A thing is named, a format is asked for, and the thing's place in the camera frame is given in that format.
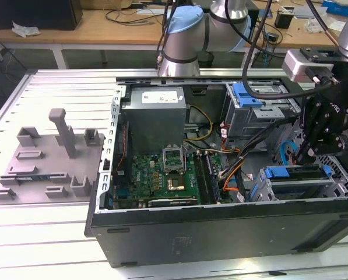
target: wire bundle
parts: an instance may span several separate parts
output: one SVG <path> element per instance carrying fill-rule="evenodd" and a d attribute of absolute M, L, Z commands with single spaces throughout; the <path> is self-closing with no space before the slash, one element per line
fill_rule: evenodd
<path fill-rule="evenodd" d="M 122 11 L 123 10 L 128 10 L 129 8 L 124 8 L 124 9 L 121 9 L 121 10 L 118 10 L 118 9 L 114 9 L 114 10 L 110 10 L 108 11 L 107 13 L 105 13 L 105 18 L 111 22 L 115 22 L 115 23 L 118 23 L 120 25 L 127 25 L 127 26 L 141 26 L 141 25 L 150 25 L 150 24 L 153 24 L 153 22 L 148 22 L 147 20 L 148 19 L 153 19 L 155 18 L 155 20 L 161 24 L 159 22 L 159 20 L 157 19 L 158 16 L 161 16 L 161 15 L 155 15 L 154 12 L 151 10 L 151 9 L 148 9 L 148 8 L 144 8 L 144 9 L 140 9 L 140 10 L 136 10 L 132 13 L 123 13 Z M 121 21 L 121 20 L 118 20 L 119 16 L 122 14 L 124 16 L 131 16 L 131 15 L 134 15 L 136 14 L 138 11 L 142 11 L 142 10 L 148 10 L 150 11 L 153 16 L 147 16 L 147 17 L 143 17 L 141 19 L 135 19 L 135 20 L 125 20 L 125 21 Z M 116 18 L 112 19 L 110 17 L 110 15 L 114 12 L 118 12 L 118 15 Z"/>
<path fill-rule="evenodd" d="M 170 17 L 167 19 L 168 2 L 169 2 L 169 0 L 167 0 L 165 8 L 164 8 L 163 24 L 162 24 L 162 35 L 161 35 L 160 40 L 159 40 L 159 42 L 157 44 L 156 68 L 158 68 L 159 63 L 161 63 L 161 61 L 162 61 L 162 59 L 159 59 L 160 58 L 160 54 L 162 55 L 162 53 L 164 51 L 164 48 L 165 48 L 165 45 L 166 45 L 166 42 L 167 42 L 167 38 L 168 38 L 168 28 L 170 27 L 171 20 L 172 20 L 172 18 L 174 16 L 176 8 L 178 7 L 178 0 L 176 0 L 176 2 L 174 2 L 172 4 Z"/>
<path fill-rule="evenodd" d="M 226 168 L 225 170 L 222 171 L 222 177 L 227 176 L 227 179 L 224 183 L 223 190 L 231 190 L 228 188 L 228 183 L 232 176 L 235 174 L 235 172 L 244 164 L 245 157 L 247 154 L 256 147 L 257 144 L 261 143 L 267 137 L 269 136 L 270 132 L 275 129 L 276 127 L 284 124 L 291 124 L 296 121 L 297 117 L 289 117 L 289 118 L 284 118 L 282 120 L 277 120 L 273 123 L 271 123 L 269 126 L 266 128 L 262 129 L 259 131 L 256 135 L 254 135 L 250 140 L 244 145 L 244 147 L 240 150 L 240 152 L 237 155 L 236 161 L 234 164 Z"/>

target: black cable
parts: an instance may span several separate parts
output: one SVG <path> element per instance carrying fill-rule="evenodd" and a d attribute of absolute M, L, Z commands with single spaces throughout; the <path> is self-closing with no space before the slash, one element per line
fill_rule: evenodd
<path fill-rule="evenodd" d="M 294 123 L 297 118 L 298 117 L 294 116 L 294 117 L 284 118 L 282 120 L 277 120 L 277 121 L 271 123 L 270 125 L 268 125 L 267 127 L 265 127 L 264 129 L 260 130 L 252 138 L 250 138 L 249 141 L 241 148 L 240 152 L 237 155 L 238 160 L 234 164 L 232 164 L 231 166 L 226 168 L 222 172 L 222 175 L 225 175 L 230 170 L 235 169 L 244 160 L 244 158 L 249 153 L 249 151 L 251 151 L 253 148 L 256 147 L 257 144 L 259 144 L 260 142 L 262 142 L 263 140 L 265 140 L 269 136 L 268 132 L 270 130 L 273 130 L 276 127 L 279 127 L 281 125 Z"/>
<path fill-rule="evenodd" d="M 279 32 L 279 34 L 280 34 L 280 41 L 278 41 L 278 42 L 272 42 L 272 41 L 269 41 L 268 40 L 268 38 L 266 38 L 266 40 L 268 41 L 268 43 L 270 44 L 270 45 L 279 45 L 279 44 L 281 44 L 281 42 L 284 40 L 284 35 L 283 35 L 283 33 L 279 30 L 279 29 L 277 29 L 276 27 L 274 27 L 273 25 L 271 25 L 271 24 L 268 24 L 268 23 L 265 23 L 264 25 L 267 25 L 267 26 L 269 26 L 269 27 L 271 27 L 271 28 L 273 28 L 273 29 L 275 29 L 277 32 Z"/>
<path fill-rule="evenodd" d="M 122 24 L 122 25 L 125 25 L 125 24 L 130 24 L 130 23 L 139 23 L 143 20 L 146 20 L 146 19 L 152 19 L 152 18 L 155 18 L 156 16 L 160 16 L 160 15 L 153 15 L 153 16 L 147 16 L 147 17 L 144 17 L 143 19 L 135 19 L 135 20 L 128 20 L 128 21 L 120 21 L 120 20 L 115 20 L 115 19 L 111 19 L 110 17 L 108 17 L 109 14 L 113 13 L 113 12 L 116 12 L 117 10 L 110 10 L 109 12 L 107 12 L 105 14 L 105 18 L 107 20 L 110 20 L 111 22 L 115 22 L 115 23 L 119 23 L 119 24 Z"/>
<path fill-rule="evenodd" d="M 234 25 L 234 23 L 232 22 L 232 19 L 231 19 L 231 16 L 230 16 L 230 12 L 228 11 L 228 2 L 229 0 L 226 0 L 226 2 L 224 3 L 224 11 L 226 12 L 226 17 L 227 17 L 227 20 L 230 24 L 230 26 L 232 27 L 232 29 L 242 38 L 244 39 L 246 42 L 248 42 L 250 45 L 252 44 L 252 41 L 249 40 L 248 37 L 246 37 L 245 35 L 243 35 L 238 29 L 237 27 Z M 269 52 L 269 51 L 266 51 L 264 50 L 263 48 L 260 48 L 260 46 L 256 45 L 254 48 L 256 48 L 257 50 L 259 51 L 262 51 L 266 54 L 269 54 L 269 55 L 273 55 L 274 57 L 281 57 L 281 58 L 284 58 L 285 55 L 278 55 L 278 54 L 274 54 L 272 52 Z"/>
<path fill-rule="evenodd" d="M 166 4 L 164 6 L 164 12 L 163 12 L 163 18 L 162 18 L 162 33 L 164 33 L 164 28 L 166 26 L 166 20 L 167 20 L 167 12 L 168 12 L 168 0 L 166 0 Z"/>
<path fill-rule="evenodd" d="M 199 131 L 196 131 L 196 135 L 197 135 L 198 138 L 201 137 L 201 135 L 199 134 Z M 212 149 L 212 148 L 213 148 L 213 147 L 211 147 L 204 139 L 201 139 L 200 141 L 201 141 L 202 143 L 204 143 L 205 146 L 208 147 L 209 149 Z"/>
<path fill-rule="evenodd" d="M 296 3 L 296 2 L 294 2 L 293 0 L 290 0 L 290 2 L 293 3 L 293 4 L 296 4 L 296 5 L 298 5 L 298 6 L 303 6 L 302 4 Z"/>
<path fill-rule="evenodd" d="M 164 51 L 164 47 L 166 45 L 166 42 L 167 42 L 167 32 L 168 32 L 168 28 L 170 26 L 170 23 L 171 23 L 171 20 L 173 18 L 173 15 L 175 13 L 175 10 L 176 8 L 178 7 L 178 1 L 176 1 L 175 3 L 173 3 L 173 5 L 171 6 L 171 13 L 170 13 L 170 17 L 168 20 L 165 21 L 165 24 L 164 24 L 164 27 L 163 27 L 163 32 L 162 32 L 162 35 L 160 37 L 160 40 L 158 42 L 158 45 L 157 45 L 157 50 L 156 50 L 156 68 L 158 67 L 158 56 L 160 55 L 160 52 L 162 53 Z M 160 51 L 160 46 L 161 46 L 161 43 L 162 43 L 162 40 L 164 39 L 163 41 L 163 45 L 162 45 L 162 49 Z"/>
<path fill-rule="evenodd" d="M 16 56 L 10 51 L 10 49 L 7 48 L 7 47 L 5 47 L 5 45 L 4 45 L 1 41 L 0 41 L 0 45 L 1 45 L 3 48 L 5 48 L 5 49 L 12 55 L 12 57 L 19 63 L 19 65 L 22 66 L 23 69 L 27 70 L 27 68 L 22 64 L 22 62 L 19 61 L 18 58 L 16 58 Z"/>
<path fill-rule="evenodd" d="M 256 46 L 256 42 L 258 41 L 258 37 L 262 32 L 263 29 L 263 25 L 265 24 L 266 18 L 267 18 L 267 14 L 268 14 L 268 10 L 270 9 L 272 4 L 272 0 L 268 0 L 266 8 L 265 8 L 265 13 L 262 16 L 262 20 L 259 24 L 258 30 L 256 31 L 254 40 L 250 46 L 247 58 L 245 60 L 245 65 L 244 68 L 242 69 L 242 83 L 244 84 L 245 90 L 249 93 L 250 96 L 257 98 L 257 99 L 265 99 L 265 100 L 276 100 L 276 99 L 288 99 L 288 98 L 296 98 L 296 97 L 304 97 L 304 96 L 308 96 L 308 95 L 314 95 L 317 93 L 321 93 L 324 92 L 326 90 L 328 90 L 332 84 L 328 83 L 326 85 L 323 86 L 318 86 L 314 89 L 310 89 L 310 90 L 303 90 L 302 92 L 290 92 L 290 93 L 277 93 L 277 94 L 261 94 L 259 92 L 255 92 L 253 91 L 253 89 L 250 87 L 249 83 L 248 83 L 248 65 L 250 63 L 251 57 L 253 55 L 255 46 Z"/>
<path fill-rule="evenodd" d="M 314 4 L 311 2 L 311 0 L 306 0 L 306 3 L 308 5 L 308 7 L 310 8 L 311 12 L 314 14 L 314 16 L 315 16 L 316 20 L 318 21 L 318 23 L 320 24 L 320 26 L 324 29 L 325 34 L 333 42 L 333 44 L 338 47 L 339 43 L 338 43 L 336 35 L 334 35 L 329 30 L 329 28 L 327 27 L 327 25 L 325 24 L 323 19 L 320 17 L 320 15 L 319 15 L 318 11 L 316 10 Z"/>

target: metal workbench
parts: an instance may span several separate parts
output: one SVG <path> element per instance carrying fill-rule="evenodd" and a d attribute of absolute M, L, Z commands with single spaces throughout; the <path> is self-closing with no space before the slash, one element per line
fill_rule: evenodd
<path fill-rule="evenodd" d="M 284 76 L 280 69 L 253 69 L 249 75 L 261 73 Z M 241 70 L 209 69 L 202 74 L 240 77 Z M 22 126 L 36 126 L 40 134 L 54 133 L 48 121 L 53 107 L 66 110 L 66 122 L 75 133 L 87 127 L 104 132 L 115 77 L 134 75 L 156 72 L 52 70 L 25 75 L 0 111 L 0 174 L 18 145 L 16 135 Z M 87 209 L 85 202 L 0 206 L 0 279 L 348 279 L 348 236 L 323 253 L 113 269 L 96 239 L 83 235 Z M 287 275 L 269 276 L 271 271 Z"/>

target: electronic device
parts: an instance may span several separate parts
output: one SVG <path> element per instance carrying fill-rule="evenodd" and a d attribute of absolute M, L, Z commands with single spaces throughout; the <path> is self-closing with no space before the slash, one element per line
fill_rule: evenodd
<path fill-rule="evenodd" d="M 117 78 L 85 234 L 112 267 L 326 250 L 348 234 L 348 172 L 333 156 L 295 165 L 300 112 L 232 77 Z"/>
<path fill-rule="evenodd" d="M 0 0 L 0 29 L 12 22 L 39 29 L 74 30 L 82 19 L 80 0 Z"/>
<path fill-rule="evenodd" d="M 290 12 L 278 11 L 275 19 L 277 28 L 288 29 L 294 14 Z"/>

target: printed label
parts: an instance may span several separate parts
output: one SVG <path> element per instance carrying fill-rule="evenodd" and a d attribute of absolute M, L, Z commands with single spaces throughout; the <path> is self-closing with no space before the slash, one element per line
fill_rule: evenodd
<path fill-rule="evenodd" d="M 239 192 L 237 193 L 237 198 L 238 200 L 240 200 L 241 202 L 245 202 L 245 198 L 242 194 L 240 194 Z"/>
<path fill-rule="evenodd" d="M 177 92 L 143 92 L 142 103 L 178 103 Z"/>

